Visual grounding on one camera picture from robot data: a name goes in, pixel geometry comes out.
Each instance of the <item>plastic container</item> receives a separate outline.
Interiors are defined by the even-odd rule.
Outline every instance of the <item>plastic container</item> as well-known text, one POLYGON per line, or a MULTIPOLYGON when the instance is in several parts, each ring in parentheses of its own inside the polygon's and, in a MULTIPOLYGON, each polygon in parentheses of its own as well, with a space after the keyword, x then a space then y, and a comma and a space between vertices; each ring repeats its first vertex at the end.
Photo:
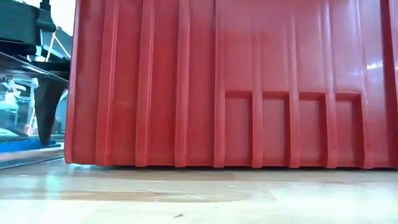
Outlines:
POLYGON ((397 4, 77 0, 65 156, 397 167, 397 4))

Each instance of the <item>floor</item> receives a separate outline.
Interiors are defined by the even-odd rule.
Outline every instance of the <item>floor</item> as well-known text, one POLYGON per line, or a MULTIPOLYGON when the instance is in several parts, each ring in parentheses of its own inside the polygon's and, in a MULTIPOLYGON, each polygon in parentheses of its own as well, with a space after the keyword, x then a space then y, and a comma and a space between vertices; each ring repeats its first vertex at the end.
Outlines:
POLYGON ((398 223, 398 173, 117 169, 62 159, 0 170, 1 223, 398 223))

